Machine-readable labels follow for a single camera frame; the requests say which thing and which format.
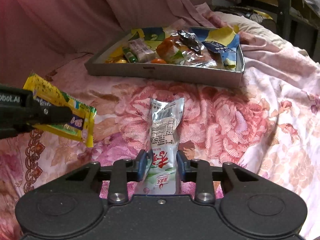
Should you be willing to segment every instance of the barcode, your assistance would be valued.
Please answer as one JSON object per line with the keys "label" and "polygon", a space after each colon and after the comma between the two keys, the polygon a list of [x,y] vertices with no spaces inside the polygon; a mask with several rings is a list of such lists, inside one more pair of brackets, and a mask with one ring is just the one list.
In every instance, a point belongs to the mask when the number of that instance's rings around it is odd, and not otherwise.
{"label": "barcode", "polygon": [[159,121],[170,116],[172,116],[172,108],[164,109],[154,114],[153,121]]}

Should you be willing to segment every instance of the cardboard box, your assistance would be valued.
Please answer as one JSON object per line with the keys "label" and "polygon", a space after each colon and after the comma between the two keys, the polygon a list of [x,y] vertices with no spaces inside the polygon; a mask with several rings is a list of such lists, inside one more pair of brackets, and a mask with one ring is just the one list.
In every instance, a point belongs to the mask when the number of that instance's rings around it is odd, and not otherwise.
{"label": "cardboard box", "polygon": [[148,64],[148,63],[105,63],[124,40],[132,37],[127,32],[95,54],[86,63],[85,67],[93,76],[122,76],[140,77],[180,82],[197,83],[216,87],[238,88],[245,69],[244,58],[240,46],[237,49],[236,71],[200,68],[184,65]]}

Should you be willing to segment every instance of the floral bedsheet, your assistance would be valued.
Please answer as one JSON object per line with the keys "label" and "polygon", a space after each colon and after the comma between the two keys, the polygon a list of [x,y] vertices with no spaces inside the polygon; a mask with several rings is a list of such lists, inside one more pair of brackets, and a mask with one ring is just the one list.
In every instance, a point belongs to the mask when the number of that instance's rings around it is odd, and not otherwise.
{"label": "floral bedsheet", "polygon": [[[45,78],[95,106],[94,147],[34,130],[0,141],[0,239],[18,239],[14,207],[24,193],[91,160],[111,165],[148,143],[150,98],[185,98],[180,145],[189,159],[241,166],[299,194],[308,205],[301,235],[319,233],[320,97],[248,64],[239,89],[122,77],[93,77],[71,61]],[[222,197],[219,183],[216,194]],[[128,190],[134,192],[135,183]],[[192,194],[194,183],[181,183]],[[108,183],[101,197],[107,196]]]}

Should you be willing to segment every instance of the bed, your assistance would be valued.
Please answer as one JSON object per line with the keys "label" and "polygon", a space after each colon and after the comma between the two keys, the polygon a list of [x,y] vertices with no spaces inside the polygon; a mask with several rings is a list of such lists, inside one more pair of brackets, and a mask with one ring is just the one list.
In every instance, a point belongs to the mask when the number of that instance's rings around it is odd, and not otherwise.
{"label": "bed", "polygon": [[[320,236],[320,66],[306,51],[244,17],[213,13],[189,0],[41,1],[0,0],[0,83],[21,87],[34,71],[95,106],[94,147],[41,130],[1,140],[0,239],[21,236],[14,207],[23,194],[92,160],[111,165],[134,158],[148,141],[150,98],[180,97],[179,149],[189,159],[216,166],[232,161],[292,190],[308,206],[301,236]],[[84,63],[114,36],[179,18],[191,25],[239,26],[246,63],[239,89],[87,74]],[[135,186],[128,184],[129,194]],[[181,183],[180,192],[192,195],[194,187]],[[223,197],[219,183],[214,187]],[[101,197],[107,192],[106,182]]]}

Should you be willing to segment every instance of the screw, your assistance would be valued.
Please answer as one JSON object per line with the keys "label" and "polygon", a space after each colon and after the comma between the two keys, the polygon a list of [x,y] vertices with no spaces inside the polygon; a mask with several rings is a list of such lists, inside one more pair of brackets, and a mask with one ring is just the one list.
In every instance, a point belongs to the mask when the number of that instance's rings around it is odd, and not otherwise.
{"label": "screw", "polygon": [[115,201],[115,202],[120,202],[120,201],[123,201],[125,199],[125,196],[124,194],[122,193],[113,193],[110,195],[109,197],[112,201]]}
{"label": "screw", "polygon": [[166,203],[166,201],[165,201],[164,199],[159,199],[157,202],[158,202],[159,204],[165,204],[165,203]]}
{"label": "screw", "polygon": [[214,197],[210,194],[210,193],[199,193],[197,195],[197,198],[203,202],[210,202],[212,200],[214,200]]}

